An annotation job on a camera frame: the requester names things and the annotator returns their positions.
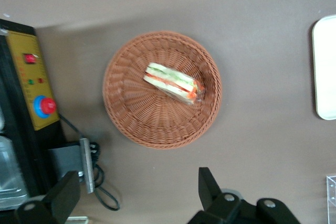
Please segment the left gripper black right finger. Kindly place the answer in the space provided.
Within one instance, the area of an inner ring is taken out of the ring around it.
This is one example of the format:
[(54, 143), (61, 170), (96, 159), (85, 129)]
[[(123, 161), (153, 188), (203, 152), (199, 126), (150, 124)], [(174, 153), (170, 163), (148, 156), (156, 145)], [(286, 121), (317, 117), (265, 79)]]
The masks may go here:
[(207, 167), (198, 170), (198, 194), (203, 210), (189, 223), (256, 223), (255, 206), (235, 191), (222, 191)]

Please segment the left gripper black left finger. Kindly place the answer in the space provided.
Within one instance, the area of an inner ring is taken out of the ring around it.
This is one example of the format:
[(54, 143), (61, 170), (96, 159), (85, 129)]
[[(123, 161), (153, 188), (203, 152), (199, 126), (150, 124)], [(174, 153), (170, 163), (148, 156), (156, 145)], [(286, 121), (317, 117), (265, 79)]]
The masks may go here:
[(22, 204), (15, 210), (18, 223), (65, 223), (80, 199), (77, 171), (66, 175), (42, 198)]

